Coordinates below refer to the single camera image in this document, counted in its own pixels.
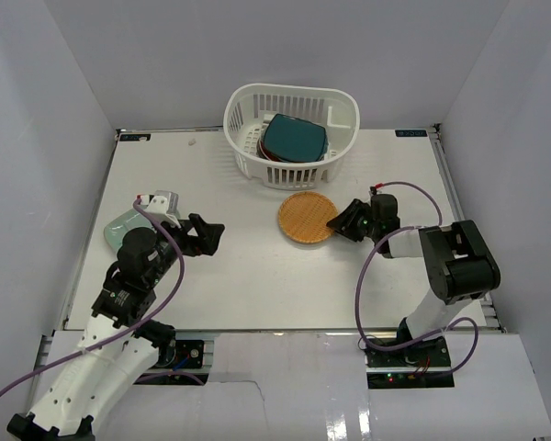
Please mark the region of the pale green rectangular plate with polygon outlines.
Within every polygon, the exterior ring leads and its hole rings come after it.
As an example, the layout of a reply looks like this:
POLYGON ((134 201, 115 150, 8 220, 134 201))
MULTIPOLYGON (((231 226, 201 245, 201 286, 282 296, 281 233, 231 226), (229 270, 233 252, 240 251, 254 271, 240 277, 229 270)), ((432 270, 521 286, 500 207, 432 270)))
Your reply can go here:
MULTIPOLYGON (((170 223, 175 223, 175 221, 179 217, 178 209, 174 209, 173 211, 169 212, 169 216, 172 218, 172 220, 169 220, 169 218, 167 216, 164 216, 161 212, 156 213, 153 209, 150 209, 149 207, 141 206, 141 209, 146 213, 152 215, 159 222, 168 221, 170 223)), ((112 252, 115 254, 121 247, 124 236, 128 232, 138 228, 147 228, 153 232, 157 232, 151 222, 143 217, 141 213, 139 213, 135 209, 130 209, 111 221, 104 228, 104 238, 112 252)))

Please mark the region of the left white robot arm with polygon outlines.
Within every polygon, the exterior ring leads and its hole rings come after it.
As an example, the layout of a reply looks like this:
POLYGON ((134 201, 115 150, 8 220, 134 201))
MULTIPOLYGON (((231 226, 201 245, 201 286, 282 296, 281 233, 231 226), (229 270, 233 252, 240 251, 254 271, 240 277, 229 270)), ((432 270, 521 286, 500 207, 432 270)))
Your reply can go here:
POLYGON ((155 321, 154 292, 174 263, 214 255, 225 231, 191 213, 124 234, 107 271, 74 357, 27 413, 7 432, 17 440, 93 440, 96 426, 128 388, 153 366, 174 360, 176 329, 155 321))

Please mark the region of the red rimmed cream plate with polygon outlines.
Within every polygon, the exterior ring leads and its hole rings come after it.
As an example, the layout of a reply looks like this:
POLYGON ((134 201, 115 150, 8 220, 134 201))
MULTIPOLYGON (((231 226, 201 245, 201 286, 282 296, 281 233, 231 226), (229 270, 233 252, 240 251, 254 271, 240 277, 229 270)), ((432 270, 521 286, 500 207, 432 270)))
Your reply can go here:
POLYGON ((265 160, 272 161, 272 162, 280 162, 281 159, 270 152, 264 144, 264 141, 262 139, 259 139, 257 142, 257 155, 265 160))

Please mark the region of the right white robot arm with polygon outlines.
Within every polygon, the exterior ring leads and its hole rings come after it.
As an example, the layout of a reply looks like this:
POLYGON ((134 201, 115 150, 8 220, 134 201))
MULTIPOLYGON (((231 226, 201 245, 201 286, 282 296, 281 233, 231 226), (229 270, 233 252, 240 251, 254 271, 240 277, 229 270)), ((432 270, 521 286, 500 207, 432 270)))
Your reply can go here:
POLYGON ((500 269, 472 220, 447 226, 402 226, 397 199, 373 192, 368 202, 354 199, 340 215, 329 220, 327 226, 352 242, 369 238, 375 244, 357 280, 356 328, 367 348, 396 352, 407 366, 420 365, 430 354, 426 340, 459 324, 456 316, 461 310, 500 285, 500 269), (429 284, 417 308, 402 319, 395 341, 384 345, 366 337, 360 316, 366 271, 378 254, 387 259, 422 259, 429 284))

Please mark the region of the woven bamboo round plate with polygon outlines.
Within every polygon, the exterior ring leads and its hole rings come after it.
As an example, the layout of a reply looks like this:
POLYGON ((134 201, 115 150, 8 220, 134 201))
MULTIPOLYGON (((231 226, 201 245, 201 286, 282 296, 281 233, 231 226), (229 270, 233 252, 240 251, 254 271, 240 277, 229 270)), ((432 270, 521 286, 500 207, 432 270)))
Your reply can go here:
POLYGON ((330 199, 320 193, 304 191, 284 200, 277 212, 277 222, 290 240, 317 244, 333 235, 327 223, 338 214, 338 209, 330 199))

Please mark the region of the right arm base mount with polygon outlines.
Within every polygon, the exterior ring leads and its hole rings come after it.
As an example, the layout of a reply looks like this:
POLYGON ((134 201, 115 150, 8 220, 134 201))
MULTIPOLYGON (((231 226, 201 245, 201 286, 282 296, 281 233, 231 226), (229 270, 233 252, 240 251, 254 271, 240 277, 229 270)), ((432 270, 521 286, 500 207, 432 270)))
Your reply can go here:
POLYGON ((451 358, 443 337, 395 352, 373 350, 362 338, 357 347, 365 354, 370 390, 450 389, 455 386, 451 358))

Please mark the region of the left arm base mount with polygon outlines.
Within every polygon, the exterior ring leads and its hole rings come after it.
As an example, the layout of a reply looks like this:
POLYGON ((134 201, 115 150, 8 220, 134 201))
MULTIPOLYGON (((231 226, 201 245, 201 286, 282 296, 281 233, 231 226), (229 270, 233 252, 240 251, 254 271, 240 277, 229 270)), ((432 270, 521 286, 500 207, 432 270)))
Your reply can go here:
POLYGON ((204 372, 203 340, 175 340, 159 351, 156 364, 136 381, 138 385, 203 386, 208 381, 204 372))

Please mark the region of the dark teal square plate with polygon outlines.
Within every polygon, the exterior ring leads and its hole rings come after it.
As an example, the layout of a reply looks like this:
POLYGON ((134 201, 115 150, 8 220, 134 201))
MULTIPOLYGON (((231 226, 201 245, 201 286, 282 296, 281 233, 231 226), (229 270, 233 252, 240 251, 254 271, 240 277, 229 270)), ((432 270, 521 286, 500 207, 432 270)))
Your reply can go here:
POLYGON ((291 164, 321 161, 329 145, 324 127, 284 114, 272 117, 260 139, 280 162, 291 164))

